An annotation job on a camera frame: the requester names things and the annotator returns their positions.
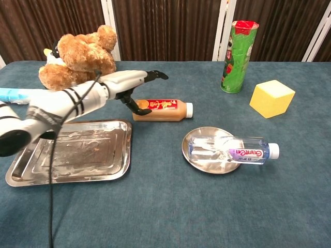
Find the bottle cap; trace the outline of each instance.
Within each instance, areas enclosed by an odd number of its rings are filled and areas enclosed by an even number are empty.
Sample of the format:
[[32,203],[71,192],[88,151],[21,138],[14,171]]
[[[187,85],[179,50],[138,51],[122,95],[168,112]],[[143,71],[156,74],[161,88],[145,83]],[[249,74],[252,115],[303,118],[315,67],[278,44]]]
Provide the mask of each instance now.
[[193,103],[186,103],[186,118],[192,118],[193,116]]
[[278,159],[279,157],[279,146],[276,143],[268,143],[269,145],[269,158]]

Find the sponge block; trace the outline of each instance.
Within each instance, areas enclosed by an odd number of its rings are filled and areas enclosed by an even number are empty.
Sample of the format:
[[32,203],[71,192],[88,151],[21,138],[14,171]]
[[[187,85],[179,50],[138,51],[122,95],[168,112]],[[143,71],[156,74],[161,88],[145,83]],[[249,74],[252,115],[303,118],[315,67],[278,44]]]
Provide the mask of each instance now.
[[271,118],[286,112],[295,91],[277,80],[256,85],[249,105],[264,118]]

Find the brown curtain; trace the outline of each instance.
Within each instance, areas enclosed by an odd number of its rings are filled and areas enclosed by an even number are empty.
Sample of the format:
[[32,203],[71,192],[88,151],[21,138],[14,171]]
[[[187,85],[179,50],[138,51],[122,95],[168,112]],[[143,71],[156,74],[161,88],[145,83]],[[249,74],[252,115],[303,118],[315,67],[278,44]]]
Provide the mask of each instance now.
[[251,61],[302,61],[329,0],[237,0],[234,20],[260,24]]
[[327,33],[319,51],[317,52],[314,62],[331,62],[331,30]]
[[122,60],[211,60],[221,0],[113,0]]
[[5,63],[45,60],[62,35],[95,32],[104,24],[100,0],[0,0],[0,54]]

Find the white frame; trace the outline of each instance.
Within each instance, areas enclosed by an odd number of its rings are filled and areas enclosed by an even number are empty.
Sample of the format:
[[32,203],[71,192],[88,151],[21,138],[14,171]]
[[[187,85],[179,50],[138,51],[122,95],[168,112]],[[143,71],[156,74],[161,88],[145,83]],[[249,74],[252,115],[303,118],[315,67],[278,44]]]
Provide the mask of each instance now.
[[218,57],[218,61],[224,61],[225,55],[227,53],[228,48],[228,41],[230,37],[232,22],[233,22],[233,16],[234,16],[234,10],[236,8],[237,0],[230,0],[229,6],[227,10],[227,15],[225,17],[225,23],[224,23],[224,30],[222,35],[222,41],[220,46],[220,54]]
[[4,62],[4,60],[2,59],[1,55],[0,55],[0,69],[5,67],[6,63]]
[[312,62],[331,27],[331,1],[312,37],[302,62]]
[[221,5],[219,7],[219,15],[218,15],[218,22],[217,22],[216,37],[215,37],[212,61],[217,61],[217,59],[218,59],[218,53],[220,50],[224,17],[225,17],[226,11],[227,11],[227,0],[222,0]]
[[[106,25],[111,26],[117,32],[112,0],[101,0],[101,5],[102,5],[104,23]],[[112,51],[112,55],[113,55],[115,61],[121,60],[121,54],[119,52],[118,36],[117,36],[117,43],[114,47],[114,50]]]

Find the teddy bear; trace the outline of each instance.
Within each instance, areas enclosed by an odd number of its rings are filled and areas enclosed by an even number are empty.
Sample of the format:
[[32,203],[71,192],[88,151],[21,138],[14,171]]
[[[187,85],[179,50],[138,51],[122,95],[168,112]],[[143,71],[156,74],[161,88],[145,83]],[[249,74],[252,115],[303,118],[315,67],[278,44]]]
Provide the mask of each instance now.
[[111,51],[116,42],[116,32],[107,25],[92,34],[63,35],[52,50],[44,49],[47,62],[39,69],[41,83],[57,91],[94,80],[96,71],[101,75],[115,72]]

